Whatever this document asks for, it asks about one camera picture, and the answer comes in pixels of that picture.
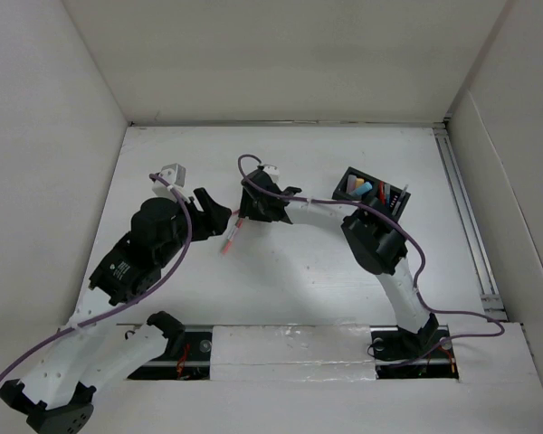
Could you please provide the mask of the black two-compartment organizer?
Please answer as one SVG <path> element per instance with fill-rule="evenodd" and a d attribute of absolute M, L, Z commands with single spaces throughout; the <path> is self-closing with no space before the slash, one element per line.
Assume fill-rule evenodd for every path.
<path fill-rule="evenodd" d="M 347 193 L 347 179 L 349 175 L 355 175 L 357 177 L 363 178 L 365 182 L 370 182 L 373 185 L 373 188 L 371 189 L 370 192 L 364 194 L 361 197 L 352 196 L 350 193 Z M 400 205 L 397 205 L 396 203 L 398 200 L 398 196 L 402 192 L 403 188 L 399 188 L 390 184 L 391 203 L 390 203 L 390 207 L 387 207 L 383 205 L 379 200 L 378 186 L 380 182 L 384 182 L 384 181 L 378 178 L 375 178 L 374 176 L 368 175 L 364 172 L 361 172 L 357 170 L 356 168 L 349 167 L 346 170 L 346 172 L 343 174 L 335 190 L 333 191 L 332 199 L 337 200 L 337 201 L 353 201 L 357 203 L 363 203 L 365 205 L 368 205 L 372 208 L 377 209 L 379 212 L 388 216 L 395 222 L 398 222 L 405 210 L 405 207 L 407 206 L 408 201 L 411 198 L 411 194 L 407 191 L 404 200 L 401 202 Z"/>

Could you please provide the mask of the red gel pen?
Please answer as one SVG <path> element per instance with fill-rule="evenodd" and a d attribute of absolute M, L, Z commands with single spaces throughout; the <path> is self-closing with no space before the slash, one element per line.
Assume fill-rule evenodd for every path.
<path fill-rule="evenodd" d="M 378 186 L 379 191 L 379 200 L 383 205 L 387 205 L 387 193 L 386 193 L 386 183 L 380 182 Z"/>

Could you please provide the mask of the blue pen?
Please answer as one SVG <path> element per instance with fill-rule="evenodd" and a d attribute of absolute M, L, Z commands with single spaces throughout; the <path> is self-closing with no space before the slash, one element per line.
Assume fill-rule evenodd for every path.
<path fill-rule="evenodd" d="M 384 197 L 385 197 L 385 205 L 387 207 L 390 207 L 391 203 L 391 186 L 390 184 L 384 185 Z"/>

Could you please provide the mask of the clear dark-ink pen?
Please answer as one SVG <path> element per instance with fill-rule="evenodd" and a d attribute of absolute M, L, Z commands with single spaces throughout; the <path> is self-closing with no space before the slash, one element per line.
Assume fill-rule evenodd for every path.
<path fill-rule="evenodd" d="M 399 194 L 398 196 L 398 200 L 397 200 L 397 205 L 400 205 L 401 202 L 404 200 L 405 196 L 406 196 L 406 193 L 407 193 L 407 189 L 408 189 L 408 184 L 406 184 L 402 190 L 402 192 Z"/>

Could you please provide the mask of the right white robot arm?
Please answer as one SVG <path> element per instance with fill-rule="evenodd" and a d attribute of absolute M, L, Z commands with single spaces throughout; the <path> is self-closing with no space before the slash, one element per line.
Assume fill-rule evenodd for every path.
<path fill-rule="evenodd" d="M 357 264 L 376 276 L 394 310 L 398 334 L 385 348 L 403 358 L 422 355 L 433 345 L 435 315 L 419 301 L 407 260 L 405 237 L 390 224 L 392 214 L 376 198 L 365 202 L 303 200 L 299 188 L 281 190 L 275 166 L 258 165 L 242 180 L 240 216 L 258 222 L 309 225 L 342 234 Z"/>

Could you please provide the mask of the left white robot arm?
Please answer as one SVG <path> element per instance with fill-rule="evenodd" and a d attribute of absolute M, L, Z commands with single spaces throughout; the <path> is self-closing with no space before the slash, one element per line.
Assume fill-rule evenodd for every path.
<path fill-rule="evenodd" d="M 111 353 L 96 355 L 113 327 L 103 320 L 106 313 L 148 293 L 187 241 L 204 241 L 225 232 L 231 210 L 203 188 L 194 194 L 183 203 L 171 193 L 143 202 L 131 218 L 129 232 L 91 274 L 71 317 L 74 324 L 89 319 L 93 324 L 58 339 L 23 378 L 3 383 L 0 398 L 24 414 L 35 432 L 79 432 L 94 411 L 96 393 L 160 355 L 170 359 L 181 353 L 185 327 L 160 311 Z"/>

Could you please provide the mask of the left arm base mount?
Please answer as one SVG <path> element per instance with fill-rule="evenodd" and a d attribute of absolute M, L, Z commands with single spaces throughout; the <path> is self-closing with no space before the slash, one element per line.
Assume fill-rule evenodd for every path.
<path fill-rule="evenodd" d="M 129 375 L 133 381 L 203 381 L 210 379 L 213 328 L 187 328 L 180 344 L 169 342 L 166 351 Z"/>

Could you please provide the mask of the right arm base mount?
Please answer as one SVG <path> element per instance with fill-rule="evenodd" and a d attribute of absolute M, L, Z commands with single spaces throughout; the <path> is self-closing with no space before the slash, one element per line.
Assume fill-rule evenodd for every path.
<path fill-rule="evenodd" d="M 456 357 L 451 343 L 431 351 L 439 341 L 449 336 L 446 328 L 438 329 L 432 342 L 424 349 L 409 349 L 395 327 L 371 330 L 372 342 L 367 354 L 375 360 L 378 380 L 459 379 Z"/>

